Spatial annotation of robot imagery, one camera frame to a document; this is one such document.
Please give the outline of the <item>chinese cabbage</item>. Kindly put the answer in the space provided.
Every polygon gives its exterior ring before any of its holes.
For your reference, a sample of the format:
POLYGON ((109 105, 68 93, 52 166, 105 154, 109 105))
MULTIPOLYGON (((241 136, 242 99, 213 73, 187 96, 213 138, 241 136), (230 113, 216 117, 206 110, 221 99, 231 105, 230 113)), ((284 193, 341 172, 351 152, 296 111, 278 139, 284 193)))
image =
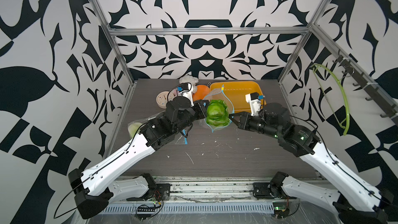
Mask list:
POLYGON ((140 122, 132 122, 129 124, 127 130, 131 139, 136 135, 136 132, 141 128, 141 125, 142 123, 140 122))
POLYGON ((228 106, 224 100, 211 100, 207 108, 206 123, 213 128, 221 128, 229 125, 228 106))

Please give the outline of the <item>clear zipper bag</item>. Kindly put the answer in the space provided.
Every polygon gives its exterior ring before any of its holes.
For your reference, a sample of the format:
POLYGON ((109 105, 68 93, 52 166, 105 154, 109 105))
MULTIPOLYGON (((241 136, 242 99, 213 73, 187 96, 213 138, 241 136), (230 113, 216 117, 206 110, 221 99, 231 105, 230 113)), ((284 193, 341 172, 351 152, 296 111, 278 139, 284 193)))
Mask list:
POLYGON ((165 112, 134 122, 142 123, 136 135, 143 134, 148 141, 148 146, 153 148, 176 141, 176 138, 187 139, 188 131, 186 131, 186 128, 191 129, 192 127, 192 124, 190 124, 184 128, 177 128, 176 123, 172 124, 166 117, 165 112))
POLYGON ((207 100, 208 104, 205 106, 206 117, 200 120, 200 126, 212 132, 228 127, 232 122, 229 115, 235 113, 235 109, 226 95, 224 83, 215 85, 204 100, 207 100))

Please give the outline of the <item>yellow plastic tray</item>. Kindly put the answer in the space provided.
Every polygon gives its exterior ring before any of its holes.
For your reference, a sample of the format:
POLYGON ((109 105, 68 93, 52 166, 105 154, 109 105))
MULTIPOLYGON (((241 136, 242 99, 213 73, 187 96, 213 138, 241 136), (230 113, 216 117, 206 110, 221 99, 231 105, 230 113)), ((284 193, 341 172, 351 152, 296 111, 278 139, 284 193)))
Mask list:
POLYGON ((236 113, 251 112, 249 103, 246 102, 245 96, 251 93, 263 95, 262 90, 254 81, 229 81, 217 82, 210 85, 210 90, 218 89, 224 85, 224 93, 231 100, 236 113))

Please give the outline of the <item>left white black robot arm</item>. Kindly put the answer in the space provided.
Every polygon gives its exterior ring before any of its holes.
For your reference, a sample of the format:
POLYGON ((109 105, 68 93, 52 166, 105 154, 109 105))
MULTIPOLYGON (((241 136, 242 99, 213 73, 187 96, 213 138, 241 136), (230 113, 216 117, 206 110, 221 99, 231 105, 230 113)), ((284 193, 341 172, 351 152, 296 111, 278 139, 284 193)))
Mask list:
POLYGON ((68 179, 82 219, 96 216, 113 201, 152 197, 156 184, 150 175, 122 182, 117 182, 117 178, 172 142, 177 134, 188 134, 195 121, 206 118, 208 107, 208 100, 190 102, 186 97, 177 96, 167 102, 165 111, 140 124, 119 150, 91 168, 69 172, 68 179))

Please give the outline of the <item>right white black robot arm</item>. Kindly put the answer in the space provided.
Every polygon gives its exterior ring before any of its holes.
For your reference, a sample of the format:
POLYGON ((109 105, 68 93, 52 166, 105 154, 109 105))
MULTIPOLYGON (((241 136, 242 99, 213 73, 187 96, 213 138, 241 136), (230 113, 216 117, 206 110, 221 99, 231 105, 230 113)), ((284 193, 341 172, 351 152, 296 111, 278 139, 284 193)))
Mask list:
POLYGON ((278 103, 261 107, 256 113, 231 114, 230 120, 241 130, 275 138, 284 150, 319 172, 334 189, 318 187, 277 172, 265 194, 255 190, 256 198, 297 198, 336 215, 342 224, 386 224, 394 195, 367 183, 341 162, 321 138, 316 128, 294 124, 288 109, 278 103))

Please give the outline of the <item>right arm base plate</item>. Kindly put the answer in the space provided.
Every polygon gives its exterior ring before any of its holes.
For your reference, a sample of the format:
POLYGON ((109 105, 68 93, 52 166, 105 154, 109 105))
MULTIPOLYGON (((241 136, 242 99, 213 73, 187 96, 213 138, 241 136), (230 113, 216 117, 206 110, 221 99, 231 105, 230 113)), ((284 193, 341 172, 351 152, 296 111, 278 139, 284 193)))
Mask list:
POLYGON ((287 200, 291 196, 287 195, 283 189, 283 181, 289 175, 284 172, 277 172, 268 183, 253 183, 252 194, 256 199, 287 200))

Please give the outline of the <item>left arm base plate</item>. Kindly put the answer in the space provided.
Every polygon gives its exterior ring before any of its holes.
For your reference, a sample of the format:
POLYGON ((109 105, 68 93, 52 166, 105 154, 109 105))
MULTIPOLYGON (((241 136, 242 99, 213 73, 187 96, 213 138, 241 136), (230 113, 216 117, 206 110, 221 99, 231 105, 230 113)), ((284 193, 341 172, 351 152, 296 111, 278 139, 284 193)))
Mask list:
POLYGON ((127 201, 147 201, 149 199, 161 201, 169 199, 171 184, 158 184, 149 173, 144 173, 135 179, 140 179, 141 183, 138 185, 144 186, 146 190, 141 196, 134 194, 127 198, 127 201))

